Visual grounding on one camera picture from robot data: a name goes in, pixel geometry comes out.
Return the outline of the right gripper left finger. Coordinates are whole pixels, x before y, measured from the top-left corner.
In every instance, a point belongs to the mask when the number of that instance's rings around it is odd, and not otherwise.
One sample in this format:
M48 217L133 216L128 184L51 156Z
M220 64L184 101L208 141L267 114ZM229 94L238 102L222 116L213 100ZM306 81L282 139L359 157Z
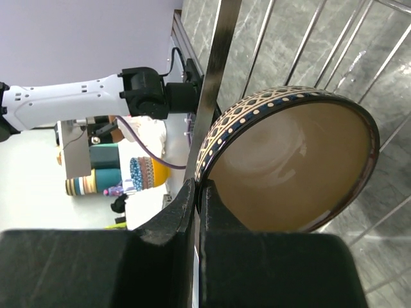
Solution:
M2 307L190 307L195 182L135 230L7 230Z

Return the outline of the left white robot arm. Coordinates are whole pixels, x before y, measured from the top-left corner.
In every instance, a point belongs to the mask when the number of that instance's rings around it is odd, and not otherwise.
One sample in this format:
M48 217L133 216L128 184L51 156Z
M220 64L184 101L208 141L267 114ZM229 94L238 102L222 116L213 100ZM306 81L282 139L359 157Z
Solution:
M187 73L166 82L155 69L136 67L105 78L38 87L1 84L1 141L57 121L96 116L149 116L197 110L202 78Z

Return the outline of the black patterned ceramic bowl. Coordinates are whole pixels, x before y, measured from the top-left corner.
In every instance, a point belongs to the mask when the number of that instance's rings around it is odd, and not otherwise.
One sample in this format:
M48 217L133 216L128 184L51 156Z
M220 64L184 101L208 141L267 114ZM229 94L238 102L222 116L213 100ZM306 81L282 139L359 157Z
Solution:
M379 149L376 121L358 103L312 87L261 90L210 127L195 170L198 206L212 180L248 229L312 232L357 198Z

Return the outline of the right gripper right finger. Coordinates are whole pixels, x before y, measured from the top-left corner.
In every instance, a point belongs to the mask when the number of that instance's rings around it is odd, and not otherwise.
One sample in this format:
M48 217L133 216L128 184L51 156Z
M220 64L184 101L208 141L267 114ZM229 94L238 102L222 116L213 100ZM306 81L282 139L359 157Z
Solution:
M203 183L200 204L201 307L367 307L341 238L250 231L212 180Z

